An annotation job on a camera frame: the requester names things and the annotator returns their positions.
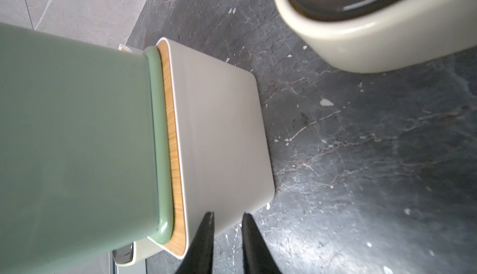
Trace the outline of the green tissue box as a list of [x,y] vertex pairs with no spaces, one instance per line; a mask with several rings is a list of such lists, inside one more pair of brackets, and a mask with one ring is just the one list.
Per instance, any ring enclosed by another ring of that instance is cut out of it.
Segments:
[[1,25],[1,272],[52,274],[174,225],[161,56]]

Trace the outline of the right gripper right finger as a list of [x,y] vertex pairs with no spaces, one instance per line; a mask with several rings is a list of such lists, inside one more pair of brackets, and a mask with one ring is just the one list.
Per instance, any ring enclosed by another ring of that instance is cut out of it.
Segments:
[[242,217],[242,253],[245,274],[280,274],[253,216]]

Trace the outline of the large bamboo lid tissue box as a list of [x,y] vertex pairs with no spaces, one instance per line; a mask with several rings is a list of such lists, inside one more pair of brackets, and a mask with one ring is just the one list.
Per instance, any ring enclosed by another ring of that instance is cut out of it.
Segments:
[[175,208],[163,249],[183,259],[206,213],[219,234],[271,202],[275,185],[254,75],[167,38],[156,47]]

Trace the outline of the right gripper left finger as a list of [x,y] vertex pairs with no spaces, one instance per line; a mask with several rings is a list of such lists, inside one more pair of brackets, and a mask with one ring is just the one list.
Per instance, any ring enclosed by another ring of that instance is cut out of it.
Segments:
[[214,232],[214,213],[207,212],[176,274],[212,273]]

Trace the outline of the small bamboo lid tissue box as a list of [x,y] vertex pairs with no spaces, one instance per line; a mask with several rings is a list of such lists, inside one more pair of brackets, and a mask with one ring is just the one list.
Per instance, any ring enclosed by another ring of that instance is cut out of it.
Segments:
[[129,245],[125,245],[120,249],[113,250],[112,257],[113,261],[119,267],[130,267],[145,261],[147,258],[161,252],[162,250],[163,248],[158,244],[145,237]]

